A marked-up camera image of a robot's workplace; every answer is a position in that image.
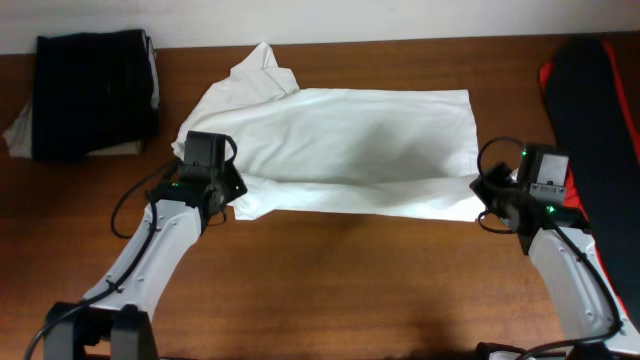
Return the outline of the white t-shirt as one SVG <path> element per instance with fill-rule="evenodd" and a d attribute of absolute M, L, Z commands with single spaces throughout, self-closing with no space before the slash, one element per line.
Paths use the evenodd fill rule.
<path fill-rule="evenodd" d="M 263 42 L 205 92 L 177 156 L 191 131 L 237 144 L 240 220 L 291 210 L 471 222 L 483 208 L 470 188 L 478 140 L 465 90 L 302 89 Z"/>

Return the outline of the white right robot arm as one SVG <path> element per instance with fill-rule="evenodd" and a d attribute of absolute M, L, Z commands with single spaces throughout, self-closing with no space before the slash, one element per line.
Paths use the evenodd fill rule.
<path fill-rule="evenodd" d="M 526 350 L 497 346 L 489 359 L 633 359 L 639 330 L 614 293 L 581 210 L 563 204 L 569 161 L 526 155 L 516 174 L 505 163 L 481 170 L 471 188 L 517 235 L 559 316 L 564 339 Z"/>

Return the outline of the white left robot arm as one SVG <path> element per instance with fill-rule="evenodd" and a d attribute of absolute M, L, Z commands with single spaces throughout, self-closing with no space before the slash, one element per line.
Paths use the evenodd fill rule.
<path fill-rule="evenodd" d="M 56 303 L 32 342 L 47 359 L 88 359 L 101 341 L 112 359 L 158 358 L 151 319 L 175 268 L 210 220 L 246 192 L 231 161 L 170 162 L 115 263 L 79 302 Z"/>

